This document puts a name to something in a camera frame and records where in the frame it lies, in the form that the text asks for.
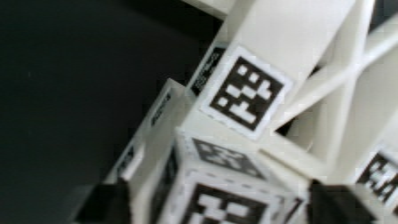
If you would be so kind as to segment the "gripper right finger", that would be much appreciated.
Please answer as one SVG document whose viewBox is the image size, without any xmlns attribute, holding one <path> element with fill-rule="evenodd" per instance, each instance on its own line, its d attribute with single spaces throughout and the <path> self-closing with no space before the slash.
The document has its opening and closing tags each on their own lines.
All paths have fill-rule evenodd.
<svg viewBox="0 0 398 224">
<path fill-rule="evenodd" d="M 377 217 L 365 207 L 347 185 L 309 185 L 309 224 L 373 224 Z"/>
</svg>

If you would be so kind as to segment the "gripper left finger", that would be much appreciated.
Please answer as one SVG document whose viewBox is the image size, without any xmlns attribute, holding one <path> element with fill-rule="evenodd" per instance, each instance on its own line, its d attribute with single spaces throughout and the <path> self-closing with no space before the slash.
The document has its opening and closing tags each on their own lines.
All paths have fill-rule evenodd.
<svg viewBox="0 0 398 224">
<path fill-rule="evenodd" d="M 128 196 L 125 181 L 114 184 L 98 184 L 84 201 L 73 223 L 132 224 Z"/>
</svg>

